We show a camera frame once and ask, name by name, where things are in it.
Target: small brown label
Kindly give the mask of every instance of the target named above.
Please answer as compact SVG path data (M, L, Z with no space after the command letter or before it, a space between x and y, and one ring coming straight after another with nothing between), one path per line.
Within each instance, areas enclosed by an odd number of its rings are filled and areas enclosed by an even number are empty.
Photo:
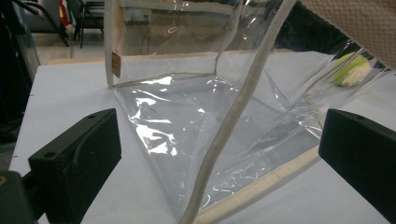
M113 57L111 60L111 68L114 76L120 78L121 73L121 57L113 52Z

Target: gray floor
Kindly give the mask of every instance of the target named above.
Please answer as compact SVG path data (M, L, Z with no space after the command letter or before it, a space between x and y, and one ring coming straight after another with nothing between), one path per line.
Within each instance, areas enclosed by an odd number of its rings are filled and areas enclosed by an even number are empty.
M69 34L68 43L70 47L66 47L61 38L56 34L33 34L35 48L41 65L46 65L51 61L59 59L105 56L104 36L99 30L86 30L82 49L79 47L78 41L72 39L71 27L67 27L67 33ZM12 138L18 136L19 128L20 125L17 125L17 127L13 127L10 131L8 127L0 127L0 132L6 130L7 133L12 133L9 139L0 139L0 171L6 171L9 168L16 144Z

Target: yellow-green object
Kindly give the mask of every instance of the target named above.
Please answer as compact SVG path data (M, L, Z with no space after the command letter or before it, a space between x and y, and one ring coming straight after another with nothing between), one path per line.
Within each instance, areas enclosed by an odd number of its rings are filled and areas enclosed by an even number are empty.
M344 55L337 62L334 67L346 61L354 52ZM361 82L371 71L369 61L363 56L359 55L351 62L342 66L332 77L335 83L343 87L349 87Z

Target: white table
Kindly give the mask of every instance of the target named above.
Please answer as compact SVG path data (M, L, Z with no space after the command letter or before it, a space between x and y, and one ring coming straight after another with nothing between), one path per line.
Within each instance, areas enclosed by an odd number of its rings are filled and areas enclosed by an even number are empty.
M396 77L345 107L396 130ZM176 223L163 190L133 135L118 100L106 86L104 63L39 67L10 170L25 175L27 159L83 117L114 107L122 159L83 223ZM46 223L45 217L39 223ZM329 165L319 161L280 189L221 223L388 223Z

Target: transparent vinyl bag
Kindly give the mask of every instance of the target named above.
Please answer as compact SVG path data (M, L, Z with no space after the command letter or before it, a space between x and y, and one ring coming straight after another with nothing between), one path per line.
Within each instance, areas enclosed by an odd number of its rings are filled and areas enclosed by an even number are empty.
M114 0L107 81L177 219L281 1ZM301 4L216 160L200 210L319 143L321 121L392 72Z

